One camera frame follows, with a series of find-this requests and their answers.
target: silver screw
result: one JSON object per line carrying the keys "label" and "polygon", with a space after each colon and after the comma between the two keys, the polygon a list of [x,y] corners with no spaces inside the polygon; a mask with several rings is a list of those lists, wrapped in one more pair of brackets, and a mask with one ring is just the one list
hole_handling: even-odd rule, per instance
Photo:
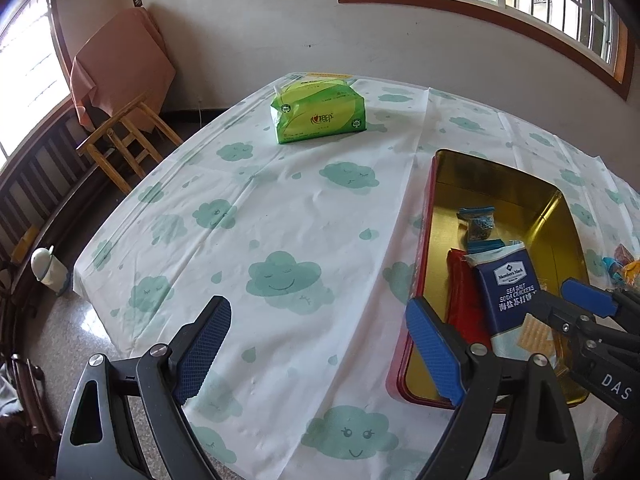
{"label": "silver screw", "polygon": [[166,347],[166,345],[163,345],[162,343],[159,343],[157,345],[153,345],[151,347],[151,350],[149,350],[149,353],[153,357],[162,357],[164,354],[166,354],[167,350],[168,350],[168,348]]}
{"label": "silver screw", "polygon": [[99,366],[104,361],[104,356],[102,354],[94,354],[89,357],[89,366]]}
{"label": "silver screw", "polygon": [[486,355],[487,349],[482,343],[473,343],[471,345],[471,353],[473,355],[483,356]]}
{"label": "silver screw", "polygon": [[534,354],[533,362],[535,362],[535,364],[537,364],[538,366],[546,366],[546,364],[549,362],[549,359],[547,359],[542,354]]}

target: pink cloth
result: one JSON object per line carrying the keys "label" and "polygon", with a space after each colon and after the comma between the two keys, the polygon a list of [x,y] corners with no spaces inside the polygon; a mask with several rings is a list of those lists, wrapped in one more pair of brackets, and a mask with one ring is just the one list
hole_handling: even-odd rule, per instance
{"label": "pink cloth", "polygon": [[[82,100],[109,115],[146,92],[145,103],[160,111],[175,70],[164,41],[146,9],[123,10],[102,26],[80,49],[71,69],[71,96],[82,126],[92,124]],[[139,110],[128,115],[141,130],[153,123]]]}

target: tissue brand logo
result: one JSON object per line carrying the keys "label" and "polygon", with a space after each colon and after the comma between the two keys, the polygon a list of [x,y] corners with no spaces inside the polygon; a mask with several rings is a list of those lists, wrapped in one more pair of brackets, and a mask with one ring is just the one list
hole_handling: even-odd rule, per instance
{"label": "tissue brand logo", "polygon": [[311,117],[311,122],[313,124],[330,123],[331,119],[333,118],[334,118],[333,114],[314,115],[313,117]]}
{"label": "tissue brand logo", "polygon": [[494,270],[495,282],[498,285],[510,285],[519,282],[527,275],[522,262],[509,262]]}

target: blue gripper pad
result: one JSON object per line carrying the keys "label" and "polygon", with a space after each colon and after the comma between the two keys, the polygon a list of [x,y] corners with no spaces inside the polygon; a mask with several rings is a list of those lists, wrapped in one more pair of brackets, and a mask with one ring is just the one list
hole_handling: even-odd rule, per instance
{"label": "blue gripper pad", "polygon": [[409,300],[404,316],[409,334],[418,347],[438,393],[458,406],[466,393],[460,375],[460,362],[418,301]]}
{"label": "blue gripper pad", "polygon": [[618,310],[608,292],[591,285],[585,285],[573,278],[562,282],[560,294],[564,300],[593,312],[596,316],[614,316]]}
{"label": "blue gripper pad", "polygon": [[200,391],[230,326],[231,306],[227,300],[223,300],[206,320],[177,364],[177,381],[173,394],[179,406]]}

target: brown window frame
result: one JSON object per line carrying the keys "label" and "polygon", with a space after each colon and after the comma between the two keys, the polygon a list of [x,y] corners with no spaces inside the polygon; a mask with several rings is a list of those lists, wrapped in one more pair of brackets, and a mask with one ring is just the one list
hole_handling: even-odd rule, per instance
{"label": "brown window frame", "polygon": [[535,25],[524,20],[520,20],[510,14],[505,14],[499,10],[476,5],[472,2],[463,0],[338,0],[338,3],[395,4],[425,7],[428,9],[448,10],[449,12],[455,12],[457,14],[462,14],[463,16],[469,16],[484,22],[493,23],[494,25],[499,25],[500,27],[507,28],[513,32],[522,34],[523,36],[527,36],[528,38],[542,43],[571,59],[600,79],[624,100],[626,100],[629,94],[634,66],[635,44],[624,23],[620,19],[618,19],[618,51],[616,53],[613,74],[610,74],[579,49],[574,48],[560,38],[549,34],[542,28],[536,27]]}

